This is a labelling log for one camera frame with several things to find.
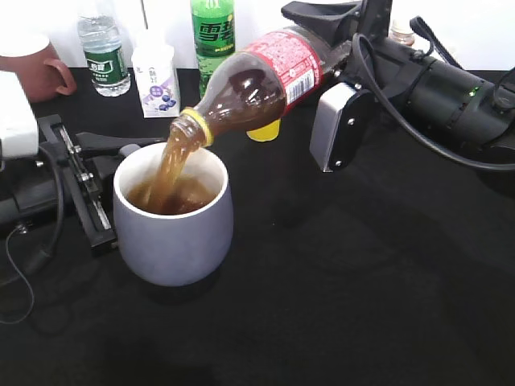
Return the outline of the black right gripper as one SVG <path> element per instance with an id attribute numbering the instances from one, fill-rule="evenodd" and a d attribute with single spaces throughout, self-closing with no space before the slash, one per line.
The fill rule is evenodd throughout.
<path id="1" fill-rule="evenodd" d="M 310 31 L 327 44 L 350 40 L 357 31 L 362 1 L 338 4 L 314 4 L 293 1 L 281 8 L 284 18 Z M 344 82 L 370 88 L 374 81 L 392 105 L 405 105 L 422 76 L 422 60 L 410 46 L 389 37 L 359 42 L 362 60 L 353 50 L 326 73 L 322 89 Z"/>

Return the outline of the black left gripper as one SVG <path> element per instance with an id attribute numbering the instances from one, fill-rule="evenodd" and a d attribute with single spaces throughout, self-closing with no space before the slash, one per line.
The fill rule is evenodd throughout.
<path id="1" fill-rule="evenodd" d="M 64 207 L 72 207 L 94 256 L 116 248 L 117 237 L 107 211 L 112 204 L 113 174 L 124 146 L 148 146 L 165 138 L 118 138 L 95 133 L 70 135 L 60 116 L 37 120 L 41 146 L 60 170 Z M 57 209 L 52 172 L 36 165 L 34 158 L 14 161 L 11 167 L 11 221 L 34 223 L 48 220 Z"/>

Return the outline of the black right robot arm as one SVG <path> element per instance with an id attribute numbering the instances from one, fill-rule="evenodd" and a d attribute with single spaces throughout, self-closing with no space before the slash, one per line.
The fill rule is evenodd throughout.
<path id="1" fill-rule="evenodd" d="M 514 169 L 514 89 L 462 69 L 422 18 L 428 50 L 389 36 L 389 1 L 290 2 L 282 15 L 318 40 L 333 85 L 319 98 L 310 152 L 333 172 L 355 157 L 369 124 L 388 113 L 434 153 L 485 172 Z"/>

